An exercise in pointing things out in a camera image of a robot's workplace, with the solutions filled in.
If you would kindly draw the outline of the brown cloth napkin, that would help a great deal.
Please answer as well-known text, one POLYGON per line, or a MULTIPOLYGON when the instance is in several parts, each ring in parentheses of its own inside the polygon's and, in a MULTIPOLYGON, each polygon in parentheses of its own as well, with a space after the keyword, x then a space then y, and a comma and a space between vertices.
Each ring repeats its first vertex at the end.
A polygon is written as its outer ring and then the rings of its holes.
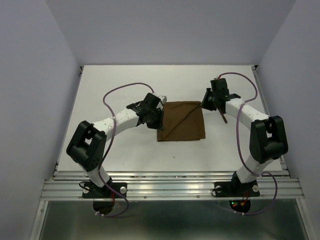
POLYGON ((158 142, 187 142, 206 138, 200 101, 166 102, 163 112, 163 128, 157 131, 158 142))

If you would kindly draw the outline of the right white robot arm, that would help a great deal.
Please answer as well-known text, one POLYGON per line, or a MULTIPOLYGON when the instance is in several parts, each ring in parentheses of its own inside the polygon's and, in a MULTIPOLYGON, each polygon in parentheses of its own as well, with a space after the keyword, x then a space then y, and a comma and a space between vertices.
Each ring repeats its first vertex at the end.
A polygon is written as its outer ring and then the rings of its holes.
POLYGON ((238 94, 230 93, 224 78, 211 80, 210 84, 201 107, 236 119, 236 141, 242 167, 235 172, 236 179, 230 182, 230 189, 233 194, 242 195, 248 190, 248 183, 255 181, 273 160, 288 152, 284 120, 278 115, 269 116, 251 107, 248 105, 251 99, 243 100, 238 94), (241 155, 240 124, 250 131, 250 155, 247 160, 241 155))

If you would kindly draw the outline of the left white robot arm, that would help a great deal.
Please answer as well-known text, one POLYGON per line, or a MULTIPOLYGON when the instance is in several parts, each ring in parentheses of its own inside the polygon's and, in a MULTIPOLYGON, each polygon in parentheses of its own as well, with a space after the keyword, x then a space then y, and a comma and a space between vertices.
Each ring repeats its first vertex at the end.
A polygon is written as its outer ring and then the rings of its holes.
POLYGON ((147 128, 163 128, 164 104, 167 97, 148 93, 142 101, 132 103, 112 117, 90 123, 82 121, 77 126, 66 154, 77 163, 94 184, 100 197, 111 193, 111 177, 102 167, 105 146, 119 133, 146 124, 147 128))

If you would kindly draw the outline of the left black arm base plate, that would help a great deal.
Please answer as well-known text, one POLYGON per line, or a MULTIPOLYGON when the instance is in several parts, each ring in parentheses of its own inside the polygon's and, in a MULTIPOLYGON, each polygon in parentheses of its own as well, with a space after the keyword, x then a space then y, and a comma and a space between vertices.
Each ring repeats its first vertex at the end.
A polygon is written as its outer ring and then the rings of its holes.
MULTIPOLYGON (((112 197, 116 199, 121 198, 106 186, 98 187, 91 181, 81 181, 79 186, 82 188, 83 199, 111 199, 112 197)), ((121 189, 127 189, 128 184, 126 182, 112 182, 110 187, 116 192, 121 193, 121 189)))

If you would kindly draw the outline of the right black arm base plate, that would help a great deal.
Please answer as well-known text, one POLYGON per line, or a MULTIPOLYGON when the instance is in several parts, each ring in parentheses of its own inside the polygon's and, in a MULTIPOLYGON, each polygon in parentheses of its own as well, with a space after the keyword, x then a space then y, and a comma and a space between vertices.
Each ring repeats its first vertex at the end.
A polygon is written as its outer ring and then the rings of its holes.
POLYGON ((249 183, 232 183, 231 181, 218 181, 214 183, 211 195, 216 198, 242 198, 259 197, 260 191, 256 181, 249 183))

